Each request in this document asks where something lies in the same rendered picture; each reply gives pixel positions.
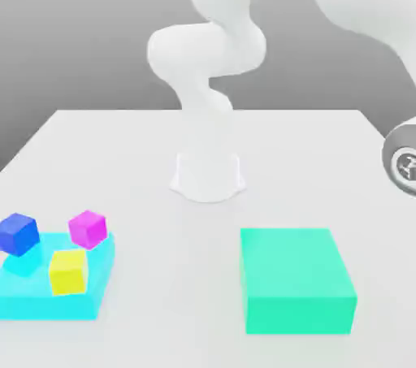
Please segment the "small magenta cube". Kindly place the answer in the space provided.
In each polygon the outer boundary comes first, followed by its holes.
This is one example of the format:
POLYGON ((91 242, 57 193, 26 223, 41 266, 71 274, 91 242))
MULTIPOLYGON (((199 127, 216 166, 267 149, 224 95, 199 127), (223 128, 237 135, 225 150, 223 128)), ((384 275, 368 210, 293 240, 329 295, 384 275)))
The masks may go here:
POLYGON ((108 237, 106 218, 103 215, 85 210, 68 222, 71 241, 91 250, 108 237))

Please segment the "large green box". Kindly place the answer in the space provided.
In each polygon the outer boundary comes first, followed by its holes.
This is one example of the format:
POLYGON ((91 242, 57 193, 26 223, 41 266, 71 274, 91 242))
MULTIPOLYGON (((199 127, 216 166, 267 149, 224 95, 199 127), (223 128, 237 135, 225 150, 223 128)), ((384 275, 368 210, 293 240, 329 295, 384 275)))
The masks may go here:
POLYGON ((249 335, 348 335, 358 303, 327 228, 243 228, 240 282, 249 335))

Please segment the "small blue cube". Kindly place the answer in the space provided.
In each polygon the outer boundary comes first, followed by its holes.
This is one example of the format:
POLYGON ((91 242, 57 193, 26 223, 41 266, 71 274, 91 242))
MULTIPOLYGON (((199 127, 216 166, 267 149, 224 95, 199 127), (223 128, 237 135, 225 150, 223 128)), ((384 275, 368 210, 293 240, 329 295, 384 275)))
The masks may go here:
POLYGON ((34 218, 14 213, 0 222, 0 250, 21 257, 40 242, 34 218))

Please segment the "small cyan cube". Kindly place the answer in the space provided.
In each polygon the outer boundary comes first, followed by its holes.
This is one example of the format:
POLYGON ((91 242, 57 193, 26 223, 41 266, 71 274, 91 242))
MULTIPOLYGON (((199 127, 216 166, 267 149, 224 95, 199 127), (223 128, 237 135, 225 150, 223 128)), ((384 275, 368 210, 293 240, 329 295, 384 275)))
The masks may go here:
POLYGON ((42 244, 34 245, 23 255, 9 255, 2 264, 2 270, 19 277, 29 277, 43 265, 42 244))

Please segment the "large cyan box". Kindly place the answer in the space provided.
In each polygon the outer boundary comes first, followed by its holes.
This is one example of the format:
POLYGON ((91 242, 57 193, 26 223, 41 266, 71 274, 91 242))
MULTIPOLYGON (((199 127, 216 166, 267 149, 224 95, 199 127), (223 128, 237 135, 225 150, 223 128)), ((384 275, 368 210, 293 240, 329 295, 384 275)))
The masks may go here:
POLYGON ((94 320, 105 295, 115 260, 112 233, 86 252, 89 281, 86 293, 54 296, 50 286, 49 265, 54 251, 76 249, 68 233, 43 232, 43 265, 29 277, 6 273, 0 266, 0 320, 94 320))

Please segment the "small yellow cube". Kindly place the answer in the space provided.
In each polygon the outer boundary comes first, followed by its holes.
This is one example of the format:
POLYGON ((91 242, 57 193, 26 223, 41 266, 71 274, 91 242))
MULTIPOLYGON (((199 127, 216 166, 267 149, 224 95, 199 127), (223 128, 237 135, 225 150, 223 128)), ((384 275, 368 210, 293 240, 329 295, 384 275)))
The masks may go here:
POLYGON ((84 294, 89 266, 84 249, 54 251, 49 265, 49 279, 54 296, 84 294))

